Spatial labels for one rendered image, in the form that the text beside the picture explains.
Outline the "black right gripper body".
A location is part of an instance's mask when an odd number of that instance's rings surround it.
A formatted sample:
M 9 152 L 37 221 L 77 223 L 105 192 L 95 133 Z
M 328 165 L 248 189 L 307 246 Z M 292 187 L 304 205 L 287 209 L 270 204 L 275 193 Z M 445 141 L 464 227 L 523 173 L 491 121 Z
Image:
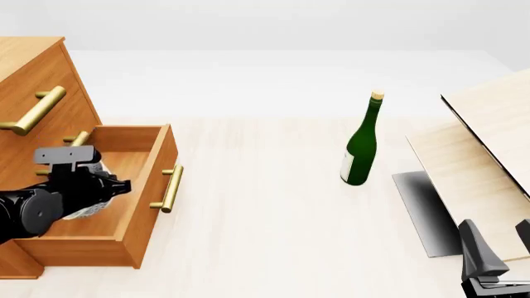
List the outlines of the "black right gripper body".
M 466 298 L 530 298 L 530 281 L 500 281 L 497 277 L 466 277 L 461 287 Z

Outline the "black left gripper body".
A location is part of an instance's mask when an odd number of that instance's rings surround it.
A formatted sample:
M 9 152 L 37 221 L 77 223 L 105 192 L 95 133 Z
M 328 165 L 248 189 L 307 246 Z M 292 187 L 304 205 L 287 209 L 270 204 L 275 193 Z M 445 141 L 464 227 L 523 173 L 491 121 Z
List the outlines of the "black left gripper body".
M 51 167 L 50 192 L 61 194 L 63 203 L 108 203 L 119 195 L 119 179 L 101 163 L 72 166 Z

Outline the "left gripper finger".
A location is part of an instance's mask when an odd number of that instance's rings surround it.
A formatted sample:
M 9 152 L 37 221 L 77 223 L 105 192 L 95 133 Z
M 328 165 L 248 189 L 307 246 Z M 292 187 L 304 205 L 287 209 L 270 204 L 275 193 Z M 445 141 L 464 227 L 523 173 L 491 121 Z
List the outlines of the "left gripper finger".
M 110 182 L 109 195 L 112 197 L 116 195 L 124 195 L 130 193 L 132 190 L 130 180 L 111 180 Z

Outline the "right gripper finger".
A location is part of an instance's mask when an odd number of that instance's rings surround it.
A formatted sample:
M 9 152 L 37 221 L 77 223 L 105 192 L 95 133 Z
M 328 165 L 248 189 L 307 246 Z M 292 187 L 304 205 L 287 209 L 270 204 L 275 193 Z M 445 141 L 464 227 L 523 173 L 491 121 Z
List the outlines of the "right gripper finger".
M 522 220 L 515 228 L 523 245 L 530 252 L 530 219 Z
M 473 220 L 465 219 L 458 225 L 463 263 L 461 280 L 478 277 L 499 277 L 509 267 L 486 243 Z

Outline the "open wooden drawer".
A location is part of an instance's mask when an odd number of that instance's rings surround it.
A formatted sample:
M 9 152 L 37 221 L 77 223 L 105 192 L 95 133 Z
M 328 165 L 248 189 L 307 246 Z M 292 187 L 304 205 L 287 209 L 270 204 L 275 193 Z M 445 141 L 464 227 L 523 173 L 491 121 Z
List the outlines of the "open wooden drawer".
M 40 265 L 134 267 L 142 265 L 178 150 L 170 125 L 99 126 L 89 144 L 104 164 L 132 190 L 88 218 L 60 220 L 40 238 L 14 241 Z

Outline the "plain wooden drawer front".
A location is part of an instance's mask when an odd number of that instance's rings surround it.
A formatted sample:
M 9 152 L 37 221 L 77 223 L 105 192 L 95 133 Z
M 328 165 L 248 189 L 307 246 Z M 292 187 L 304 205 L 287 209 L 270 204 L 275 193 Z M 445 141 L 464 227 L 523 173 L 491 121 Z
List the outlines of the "plain wooden drawer front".
M 18 121 L 38 103 L 37 91 L 51 91 L 55 86 L 66 89 L 65 96 L 80 90 L 61 46 L 46 50 L 0 81 L 0 122 Z
M 83 91 L 79 90 L 65 96 L 27 136 L 0 131 L 0 190 L 19 190 L 46 180 L 36 171 L 47 171 L 49 166 L 34 163 L 34 151 L 64 146 L 63 138 L 77 136 L 98 124 Z

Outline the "wooden cabinet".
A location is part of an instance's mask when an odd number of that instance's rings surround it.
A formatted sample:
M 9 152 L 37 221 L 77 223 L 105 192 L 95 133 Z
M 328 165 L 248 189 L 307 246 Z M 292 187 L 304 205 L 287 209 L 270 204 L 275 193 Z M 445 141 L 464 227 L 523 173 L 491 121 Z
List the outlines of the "wooden cabinet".
M 0 81 L 3 81 L 24 66 L 24 64 L 27 64 L 53 46 L 62 47 L 65 57 L 74 71 L 80 91 L 83 91 L 94 116 L 99 121 L 98 125 L 100 125 L 100 118 L 61 36 L 0 36 Z M 42 275 L 44 267 L 34 260 L 32 256 L 24 252 L 14 241 L 0 245 L 0 280 L 36 279 Z

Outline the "small grey mounting plate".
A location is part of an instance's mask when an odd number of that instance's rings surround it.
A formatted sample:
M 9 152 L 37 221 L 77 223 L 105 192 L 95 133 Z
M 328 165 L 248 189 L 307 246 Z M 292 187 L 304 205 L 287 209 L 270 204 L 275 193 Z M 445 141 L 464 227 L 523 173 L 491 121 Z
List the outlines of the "small grey mounting plate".
M 37 165 L 68 166 L 75 172 L 78 164 L 93 164 L 101 161 L 101 154 L 94 146 L 42 147 L 34 152 L 33 162 Z

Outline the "pale wooden rack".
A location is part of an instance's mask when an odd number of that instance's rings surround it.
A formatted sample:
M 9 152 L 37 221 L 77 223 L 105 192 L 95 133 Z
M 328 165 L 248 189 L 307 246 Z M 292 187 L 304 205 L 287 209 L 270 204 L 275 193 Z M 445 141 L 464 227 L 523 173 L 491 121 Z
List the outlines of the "pale wooden rack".
M 530 69 L 441 96 L 454 118 L 407 136 L 455 223 L 475 222 L 505 262 L 530 258 Z

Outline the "green wine bottle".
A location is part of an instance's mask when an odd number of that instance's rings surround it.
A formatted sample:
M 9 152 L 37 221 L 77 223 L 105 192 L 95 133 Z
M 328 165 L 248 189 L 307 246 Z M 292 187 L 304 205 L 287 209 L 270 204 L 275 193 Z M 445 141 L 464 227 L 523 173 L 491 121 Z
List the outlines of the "green wine bottle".
M 348 185 L 362 185 L 369 177 L 377 151 L 376 122 L 384 92 L 375 89 L 362 123 L 349 139 L 340 167 L 340 178 Z

